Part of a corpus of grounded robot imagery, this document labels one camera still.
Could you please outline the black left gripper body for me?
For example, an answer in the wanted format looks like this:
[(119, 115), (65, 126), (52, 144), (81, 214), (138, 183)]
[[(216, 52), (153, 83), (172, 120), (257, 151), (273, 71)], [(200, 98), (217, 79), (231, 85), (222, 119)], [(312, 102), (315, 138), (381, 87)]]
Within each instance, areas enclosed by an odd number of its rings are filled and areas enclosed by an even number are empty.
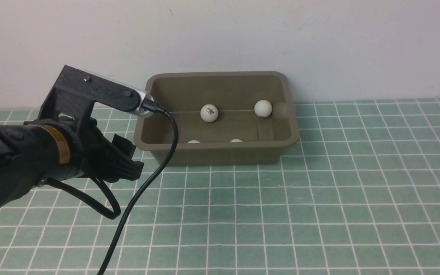
[(89, 178), (109, 181), (109, 146), (108, 140), (97, 127), (97, 121), (90, 118), (78, 124), (74, 118), (67, 120), (72, 130), (72, 139), (76, 146), (80, 169)]

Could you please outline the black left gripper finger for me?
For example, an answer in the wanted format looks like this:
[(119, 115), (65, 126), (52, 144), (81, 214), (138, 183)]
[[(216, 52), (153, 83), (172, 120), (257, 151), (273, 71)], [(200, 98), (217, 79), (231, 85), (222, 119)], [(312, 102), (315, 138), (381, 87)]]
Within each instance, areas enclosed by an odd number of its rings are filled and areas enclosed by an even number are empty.
[(136, 146), (125, 137), (114, 135), (109, 146), (109, 181), (135, 181), (140, 178), (143, 162), (134, 161)]

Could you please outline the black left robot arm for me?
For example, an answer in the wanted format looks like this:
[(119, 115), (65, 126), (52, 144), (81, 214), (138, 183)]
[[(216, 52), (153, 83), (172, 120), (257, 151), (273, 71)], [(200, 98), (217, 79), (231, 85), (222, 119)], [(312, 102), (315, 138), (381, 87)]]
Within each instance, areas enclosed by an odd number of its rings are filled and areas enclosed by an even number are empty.
[(133, 160), (135, 151), (122, 136), (109, 141), (94, 118), (81, 129), (65, 116), (0, 125), (0, 208), (51, 186), (115, 219), (121, 209), (107, 183), (140, 178), (144, 164)]

